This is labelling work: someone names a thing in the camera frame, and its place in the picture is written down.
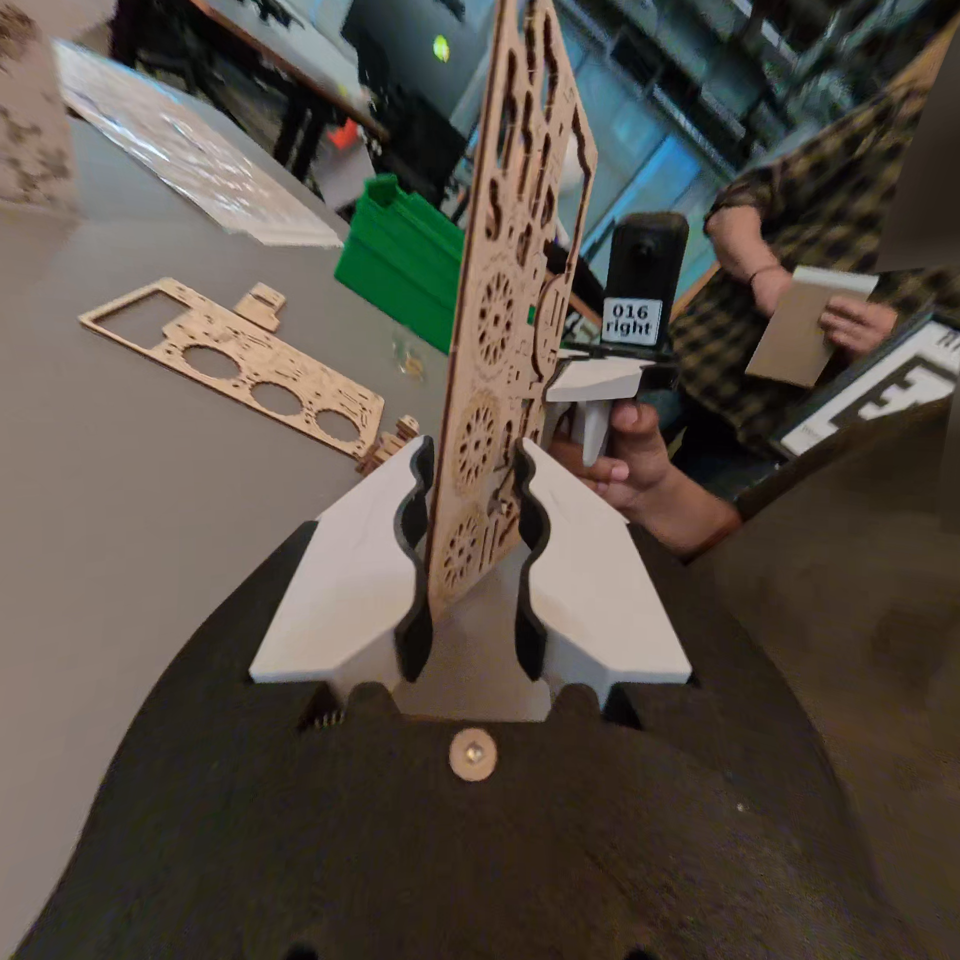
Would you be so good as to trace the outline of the small wooden model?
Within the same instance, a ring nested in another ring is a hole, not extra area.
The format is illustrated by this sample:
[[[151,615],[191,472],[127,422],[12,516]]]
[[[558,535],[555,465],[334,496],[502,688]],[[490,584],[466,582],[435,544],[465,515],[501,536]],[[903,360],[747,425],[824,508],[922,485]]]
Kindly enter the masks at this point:
[[[408,443],[420,436],[419,422],[411,414],[400,417],[393,432],[382,432],[376,442],[358,461],[356,472],[366,477],[387,463]]]

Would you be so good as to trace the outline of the person's right forearm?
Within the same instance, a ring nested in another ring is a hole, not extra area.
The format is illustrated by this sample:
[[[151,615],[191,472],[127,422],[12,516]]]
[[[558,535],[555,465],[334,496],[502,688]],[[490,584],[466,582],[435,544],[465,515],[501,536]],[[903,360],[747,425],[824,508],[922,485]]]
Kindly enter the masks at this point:
[[[950,404],[835,435],[744,499],[692,564],[822,737],[881,884],[958,958],[959,546],[940,518]]]

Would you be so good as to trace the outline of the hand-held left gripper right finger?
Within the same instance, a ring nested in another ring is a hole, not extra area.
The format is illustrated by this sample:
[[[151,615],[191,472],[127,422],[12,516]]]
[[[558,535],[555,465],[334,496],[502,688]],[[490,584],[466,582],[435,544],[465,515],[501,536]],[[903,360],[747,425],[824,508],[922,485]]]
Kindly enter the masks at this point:
[[[690,660],[627,521],[534,441],[515,451],[517,660],[552,699],[583,686],[604,709],[621,685],[685,685]]]

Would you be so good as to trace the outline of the beige speckled board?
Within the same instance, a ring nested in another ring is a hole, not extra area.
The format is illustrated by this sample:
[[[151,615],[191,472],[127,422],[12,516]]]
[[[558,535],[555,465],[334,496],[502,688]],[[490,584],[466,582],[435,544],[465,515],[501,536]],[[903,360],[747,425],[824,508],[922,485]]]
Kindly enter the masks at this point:
[[[76,164],[52,42],[14,2],[1,3],[1,201],[77,211]]]

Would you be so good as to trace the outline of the flat white board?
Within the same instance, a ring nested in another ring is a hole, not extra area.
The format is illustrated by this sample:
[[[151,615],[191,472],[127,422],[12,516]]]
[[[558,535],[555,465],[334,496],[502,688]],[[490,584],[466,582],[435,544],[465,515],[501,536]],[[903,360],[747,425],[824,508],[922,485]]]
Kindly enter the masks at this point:
[[[834,354],[820,322],[830,300],[845,296],[864,303],[879,280],[867,273],[798,266],[750,357],[746,375],[813,388]]]

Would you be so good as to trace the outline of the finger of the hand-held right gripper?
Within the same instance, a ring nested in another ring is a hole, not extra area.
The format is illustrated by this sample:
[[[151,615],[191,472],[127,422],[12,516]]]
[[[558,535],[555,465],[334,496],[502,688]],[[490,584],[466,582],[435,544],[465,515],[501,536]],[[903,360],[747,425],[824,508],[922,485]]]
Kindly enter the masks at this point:
[[[566,415],[572,417],[570,437],[582,450],[582,465],[593,466],[604,454],[615,402],[632,400],[655,361],[632,357],[566,361],[546,390],[546,441],[553,439]]]

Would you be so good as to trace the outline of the green plastic bin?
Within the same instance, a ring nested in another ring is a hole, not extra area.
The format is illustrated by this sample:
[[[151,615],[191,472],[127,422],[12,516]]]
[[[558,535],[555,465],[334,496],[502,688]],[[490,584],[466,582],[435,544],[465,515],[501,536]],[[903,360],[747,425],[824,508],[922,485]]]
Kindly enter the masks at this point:
[[[357,198],[334,278],[443,354],[450,352],[462,229],[394,174]]]

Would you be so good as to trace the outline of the small flat wooden piece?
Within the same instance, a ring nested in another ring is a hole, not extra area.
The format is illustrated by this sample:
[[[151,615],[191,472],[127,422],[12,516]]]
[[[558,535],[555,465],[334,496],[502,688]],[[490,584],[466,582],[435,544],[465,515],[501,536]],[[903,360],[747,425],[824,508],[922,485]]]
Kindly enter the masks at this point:
[[[232,307],[232,312],[256,325],[260,330],[277,333],[286,296],[265,283],[258,282]]]

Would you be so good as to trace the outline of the person's right hand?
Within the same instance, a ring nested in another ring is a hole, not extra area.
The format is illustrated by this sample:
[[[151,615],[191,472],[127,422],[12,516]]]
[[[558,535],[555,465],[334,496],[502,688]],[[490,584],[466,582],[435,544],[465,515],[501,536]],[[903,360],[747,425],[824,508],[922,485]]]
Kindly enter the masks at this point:
[[[583,463],[580,444],[558,433],[549,454],[585,486],[646,530],[674,556],[693,559],[741,527],[729,502],[692,481],[670,461],[650,405],[619,400],[609,417],[607,455]]]

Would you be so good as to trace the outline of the wooden sheet with round holes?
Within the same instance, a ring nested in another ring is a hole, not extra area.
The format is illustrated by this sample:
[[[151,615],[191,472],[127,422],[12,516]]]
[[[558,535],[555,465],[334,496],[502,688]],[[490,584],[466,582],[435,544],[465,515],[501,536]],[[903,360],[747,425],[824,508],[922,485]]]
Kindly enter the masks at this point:
[[[174,306],[157,345],[108,328],[109,319],[155,297]],[[355,461],[378,438],[382,396],[172,277],[80,314],[78,322]]]

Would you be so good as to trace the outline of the wooden background table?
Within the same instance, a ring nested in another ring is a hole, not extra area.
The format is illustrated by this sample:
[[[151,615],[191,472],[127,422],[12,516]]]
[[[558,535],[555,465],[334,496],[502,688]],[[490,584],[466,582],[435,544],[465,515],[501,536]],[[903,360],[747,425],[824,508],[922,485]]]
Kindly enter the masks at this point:
[[[115,2],[109,54],[174,73],[236,125],[210,84],[214,58],[277,92],[285,111],[272,157],[301,183],[328,129],[353,121],[375,142],[390,138],[352,60],[282,2]]]

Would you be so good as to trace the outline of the laser-cut wooden puzzle sheet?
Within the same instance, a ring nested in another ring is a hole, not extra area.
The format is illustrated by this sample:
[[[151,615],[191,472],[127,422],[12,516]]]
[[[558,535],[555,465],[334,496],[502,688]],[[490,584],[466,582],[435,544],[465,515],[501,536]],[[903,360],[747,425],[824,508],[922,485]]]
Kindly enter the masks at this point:
[[[519,542],[515,451],[544,442],[598,151],[552,2],[498,2],[425,548],[442,615]]]

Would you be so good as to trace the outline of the instruction sheet in plastic sleeve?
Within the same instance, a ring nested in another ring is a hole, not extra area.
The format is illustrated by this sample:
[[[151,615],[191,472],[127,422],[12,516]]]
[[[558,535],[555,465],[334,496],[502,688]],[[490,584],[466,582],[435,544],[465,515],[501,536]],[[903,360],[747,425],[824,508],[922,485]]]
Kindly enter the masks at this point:
[[[65,40],[53,49],[66,106],[225,232],[268,247],[342,248],[331,226],[157,82]]]

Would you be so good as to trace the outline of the black and white marker board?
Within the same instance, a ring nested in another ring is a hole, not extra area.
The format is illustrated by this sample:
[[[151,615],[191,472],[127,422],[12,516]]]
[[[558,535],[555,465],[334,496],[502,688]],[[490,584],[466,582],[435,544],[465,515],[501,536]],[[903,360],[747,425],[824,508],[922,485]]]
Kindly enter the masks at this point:
[[[948,398],[958,381],[959,320],[930,313],[854,362],[788,416],[771,445],[797,458],[839,430]]]

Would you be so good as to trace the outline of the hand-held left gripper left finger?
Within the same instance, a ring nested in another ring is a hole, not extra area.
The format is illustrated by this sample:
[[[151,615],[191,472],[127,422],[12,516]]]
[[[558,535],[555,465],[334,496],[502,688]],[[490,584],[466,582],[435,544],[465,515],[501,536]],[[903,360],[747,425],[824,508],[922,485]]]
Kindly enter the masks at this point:
[[[414,683],[433,624],[419,547],[434,441],[407,442],[317,519],[250,666],[258,684]]]

